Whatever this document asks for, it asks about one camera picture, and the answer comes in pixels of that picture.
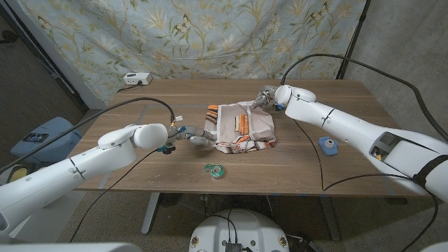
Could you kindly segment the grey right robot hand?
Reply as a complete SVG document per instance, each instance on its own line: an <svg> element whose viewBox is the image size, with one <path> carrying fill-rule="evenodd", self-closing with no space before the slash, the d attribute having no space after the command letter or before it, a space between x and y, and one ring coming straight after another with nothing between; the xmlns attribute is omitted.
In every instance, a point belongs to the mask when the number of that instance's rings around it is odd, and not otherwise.
<svg viewBox="0 0 448 252"><path fill-rule="evenodd" d="M264 85L261 87L257 94L257 97L253 101L251 108L264 107L274 100L275 93L279 89L279 86Z"/></svg>

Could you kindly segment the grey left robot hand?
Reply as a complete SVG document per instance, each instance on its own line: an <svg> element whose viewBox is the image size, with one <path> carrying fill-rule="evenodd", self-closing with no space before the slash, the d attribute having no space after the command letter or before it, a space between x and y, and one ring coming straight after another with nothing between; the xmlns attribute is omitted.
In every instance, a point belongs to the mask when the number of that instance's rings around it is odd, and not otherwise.
<svg viewBox="0 0 448 252"><path fill-rule="evenodd" d="M168 132L167 143L174 143L176 140L189 140L194 145L211 146L217 141L215 134L193 126L173 127Z"/></svg>

